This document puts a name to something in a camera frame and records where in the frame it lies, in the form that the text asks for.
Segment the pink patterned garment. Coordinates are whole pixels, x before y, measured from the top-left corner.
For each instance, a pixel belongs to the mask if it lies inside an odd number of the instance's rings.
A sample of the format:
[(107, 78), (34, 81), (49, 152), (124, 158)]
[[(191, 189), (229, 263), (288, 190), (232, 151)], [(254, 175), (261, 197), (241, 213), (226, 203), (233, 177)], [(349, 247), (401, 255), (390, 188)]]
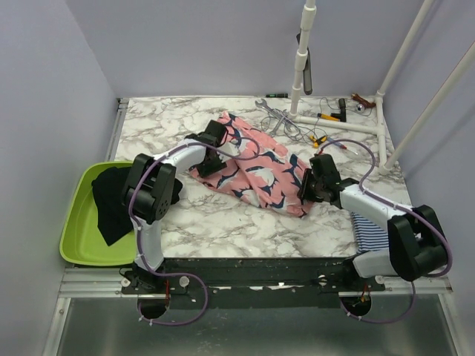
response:
[(256, 152), (258, 157), (230, 159), (223, 170), (205, 178), (193, 168), (189, 171), (190, 176), (213, 191), (236, 197), (257, 208), (293, 217), (308, 215), (313, 203), (298, 198), (308, 164), (238, 116), (224, 111), (217, 121), (226, 126), (227, 142), (237, 145), (245, 157)]

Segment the blue white striped garment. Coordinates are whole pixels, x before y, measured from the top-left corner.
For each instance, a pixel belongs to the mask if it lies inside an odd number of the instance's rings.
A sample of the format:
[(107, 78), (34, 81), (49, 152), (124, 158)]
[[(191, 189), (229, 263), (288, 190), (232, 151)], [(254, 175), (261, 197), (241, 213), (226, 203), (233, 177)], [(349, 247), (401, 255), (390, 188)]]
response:
[(385, 230), (359, 214), (351, 213), (350, 218), (358, 253), (380, 251), (389, 247), (389, 239)]

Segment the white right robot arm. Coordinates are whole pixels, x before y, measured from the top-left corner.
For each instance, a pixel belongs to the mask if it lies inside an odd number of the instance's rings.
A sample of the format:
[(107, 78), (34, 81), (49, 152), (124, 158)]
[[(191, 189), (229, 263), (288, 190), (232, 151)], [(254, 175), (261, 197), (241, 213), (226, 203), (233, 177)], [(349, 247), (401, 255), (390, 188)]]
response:
[(350, 267), (341, 273), (349, 290), (359, 290), (370, 277), (397, 276), (413, 282), (443, 275), (452, 266), (448, 242), (431, 207), (400, 205), (364, 189), (361, 181), (342, 179), (329, 154), (310, 160), (298, 197), (355, 213), (387, 233), (388, 247), (349, 259)]

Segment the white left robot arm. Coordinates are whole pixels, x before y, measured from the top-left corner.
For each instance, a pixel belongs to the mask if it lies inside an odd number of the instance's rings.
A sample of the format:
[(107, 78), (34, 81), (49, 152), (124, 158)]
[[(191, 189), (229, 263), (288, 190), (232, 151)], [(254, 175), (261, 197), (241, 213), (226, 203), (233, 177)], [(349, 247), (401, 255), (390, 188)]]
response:
[(226, 136), (225, 125), (210, 121), (205, 130), (186, 136), (175, 147), (149, 156), (135, 157), (122, 191), (122, 202), (133, 225), (136, 256), (132, 270), (125, 273), (133, 287), (142, 286), (147, 292), (158, 292), (166, 280), (186, 278), (206, 284), (190, 273), (164, 272), (162, 250), (162, 219), (168, 213), (172, 200), (178, 195), (176, 176), (191, 168), (208, 176), (226, 167), (228, 156), (221, 149)]

